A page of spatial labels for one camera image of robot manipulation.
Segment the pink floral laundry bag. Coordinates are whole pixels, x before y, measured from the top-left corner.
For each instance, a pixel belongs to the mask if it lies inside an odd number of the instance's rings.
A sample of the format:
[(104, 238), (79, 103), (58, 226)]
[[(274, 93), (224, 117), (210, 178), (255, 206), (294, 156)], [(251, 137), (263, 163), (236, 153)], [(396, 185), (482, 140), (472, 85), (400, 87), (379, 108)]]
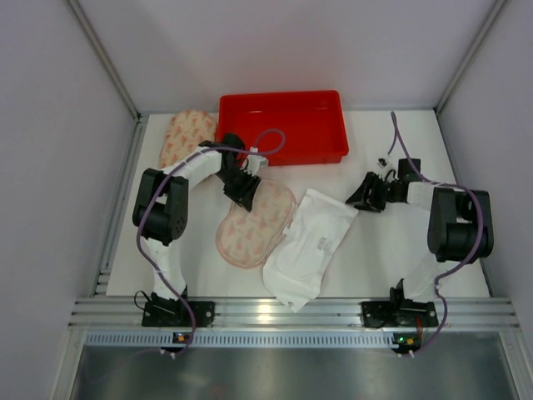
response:
[(251, 269), (262, 265), (281, 241), (296, 210), (291, 189), (278, 181), (263, 180), (248, 212), (233, 204), (217, 229), (216, 245), (231, 265)]
[(159, 168), (187, 158), (204, 141), (216, 136), (216, 119), (202, 110), (185, 110), (171, 117), (159, 155)]

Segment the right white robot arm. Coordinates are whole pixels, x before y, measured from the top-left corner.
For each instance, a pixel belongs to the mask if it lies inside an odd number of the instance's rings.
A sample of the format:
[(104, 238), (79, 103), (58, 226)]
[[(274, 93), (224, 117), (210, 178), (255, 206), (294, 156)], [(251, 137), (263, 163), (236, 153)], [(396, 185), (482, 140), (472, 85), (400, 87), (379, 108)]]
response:
[(381, 213), (389, 203), (404, 203), (429, 213), (428, 253), (401, 280), (407, 298), (429, 302), (450, 275), (492, 253), (491, 196), (484, 190), (425, 181), (418, 158), (402, 158), (396, 168), (381, 158), (379, 166), (382, 172), (367, 172), (346, 205)]

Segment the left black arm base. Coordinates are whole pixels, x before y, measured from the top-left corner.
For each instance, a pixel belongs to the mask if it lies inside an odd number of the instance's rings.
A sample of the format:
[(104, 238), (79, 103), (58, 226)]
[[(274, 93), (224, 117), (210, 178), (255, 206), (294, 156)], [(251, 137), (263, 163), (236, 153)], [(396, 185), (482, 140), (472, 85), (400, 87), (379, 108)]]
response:
[(216, 304), (212, 301), (192, 301), (186, 307), (179, 300), (155, 298), (144, 307), (142, 326), (148, 328), (191, 328), (195, 318), (197, 328), (206, 328), (214, 321)]

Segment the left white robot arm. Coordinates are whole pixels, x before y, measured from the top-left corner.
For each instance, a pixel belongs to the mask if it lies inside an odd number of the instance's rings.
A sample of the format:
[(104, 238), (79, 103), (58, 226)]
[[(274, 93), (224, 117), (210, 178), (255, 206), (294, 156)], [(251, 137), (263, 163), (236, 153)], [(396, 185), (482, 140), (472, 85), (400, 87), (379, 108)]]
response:
[(142, 173), (132, 222), (137, 228), (137, 248), (154, 272), (152, 292), (163, 300), (185, 302), (187, 283), (182, 268), (171, 261), (173, 244), (185, 232), (189, 193), (205, 179), (216, 176), (223, 194), (250, 212), (261, 179), (257, 171), (265, 161), (257, 148), (228, 133), (221, 142), (204, 141), (183, 160)]

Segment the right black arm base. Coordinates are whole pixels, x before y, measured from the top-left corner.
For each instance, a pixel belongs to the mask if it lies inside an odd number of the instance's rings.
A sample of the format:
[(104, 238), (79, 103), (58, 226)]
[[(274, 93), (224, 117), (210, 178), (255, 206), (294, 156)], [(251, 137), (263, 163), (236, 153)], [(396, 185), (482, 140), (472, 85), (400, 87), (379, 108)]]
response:
[(433, 302), (370, 301), (363, 302), (361, 310), (365, 328), (437, 328), (439, 325)]

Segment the red plastic bin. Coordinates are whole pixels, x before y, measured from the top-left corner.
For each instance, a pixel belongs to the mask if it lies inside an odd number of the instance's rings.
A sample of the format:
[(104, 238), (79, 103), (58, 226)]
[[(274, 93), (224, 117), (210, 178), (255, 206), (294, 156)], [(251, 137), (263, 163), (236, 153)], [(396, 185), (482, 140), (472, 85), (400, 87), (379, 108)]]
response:
[(272, 150), (271, 166), (339, 163), (349, 144), (335, 90), (225, 95), (220, 98), (217, 138), (235, 133), (247, 148)]

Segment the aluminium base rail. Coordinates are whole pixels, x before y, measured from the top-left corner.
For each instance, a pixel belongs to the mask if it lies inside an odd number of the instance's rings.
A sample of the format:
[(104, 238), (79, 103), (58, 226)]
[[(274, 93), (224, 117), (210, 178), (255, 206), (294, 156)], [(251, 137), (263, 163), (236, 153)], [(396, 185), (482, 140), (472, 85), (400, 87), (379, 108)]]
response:
[(144, 327), (144, 300), (95, 297), (75, 302), (68, 329), (87, 345), (182, 348), (398, 348), (432, 333), (507, 333), (520, 328), (505, 298), (451, 298), (436, 304), (434, 327), (422, 319), (368, 327), (363, 299), (318, 299), (299, 313), (271, 298), (212, 299), (197, 328)]

